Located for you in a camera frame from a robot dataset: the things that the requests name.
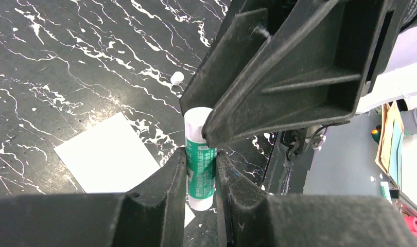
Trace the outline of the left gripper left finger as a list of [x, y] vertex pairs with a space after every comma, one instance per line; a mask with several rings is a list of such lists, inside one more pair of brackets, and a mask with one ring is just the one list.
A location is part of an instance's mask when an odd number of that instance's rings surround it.
[[182, 246], [186, 155], [124, 193], [0, 199], [0, 246]]

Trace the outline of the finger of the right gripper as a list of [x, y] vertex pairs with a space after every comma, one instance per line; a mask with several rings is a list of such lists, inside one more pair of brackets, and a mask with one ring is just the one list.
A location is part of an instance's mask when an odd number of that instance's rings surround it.
[[197, 107], [213, 109], [266, 37], [273, 1], [231, 1], [213, 43], [179, 100], [182, 113]]
[[352, 117], [393, 18], [392, 1], [298, 1], [215, 105], [210, 147]]

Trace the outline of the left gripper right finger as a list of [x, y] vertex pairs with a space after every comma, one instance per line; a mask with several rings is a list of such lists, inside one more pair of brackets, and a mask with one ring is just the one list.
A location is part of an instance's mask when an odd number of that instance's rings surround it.
[[417, 237], [385, 199], [271, 195], [220, 151], [216, 156], [220, 246], [417, 246]]

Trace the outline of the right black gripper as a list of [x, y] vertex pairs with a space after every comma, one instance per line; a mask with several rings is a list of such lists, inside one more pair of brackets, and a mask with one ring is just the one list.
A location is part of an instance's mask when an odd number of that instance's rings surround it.
[[373, 91], [378, 75], [417, 63], [417, 1], [394, 1], [396, 21], [391, 21], [380, 47], [372, 78], [367, 79], [362, 95]]

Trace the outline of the white glue stick cap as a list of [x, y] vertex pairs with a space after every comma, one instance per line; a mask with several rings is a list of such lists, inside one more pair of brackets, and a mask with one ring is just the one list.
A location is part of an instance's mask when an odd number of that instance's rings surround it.
[[180, 71], [174, 72], [170, 78], [170, 83], [174, 86], [179, 85], [184, 81], [184, 74]]

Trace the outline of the green white glue stick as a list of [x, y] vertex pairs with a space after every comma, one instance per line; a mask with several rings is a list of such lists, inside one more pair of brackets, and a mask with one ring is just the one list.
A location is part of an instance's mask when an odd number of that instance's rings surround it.
[[184, 114], [188, 203], [196, 211], [212, 207], [215, 192], [217, 150], [209, 148], [202, 136], [211, 111], [211, 108], [197, 107]]

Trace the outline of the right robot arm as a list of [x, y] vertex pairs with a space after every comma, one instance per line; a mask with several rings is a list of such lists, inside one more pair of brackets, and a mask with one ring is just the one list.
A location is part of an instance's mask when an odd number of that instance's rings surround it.
[[417, 1], [232, 1], [180, 98], [219, 147], [417, 95]]

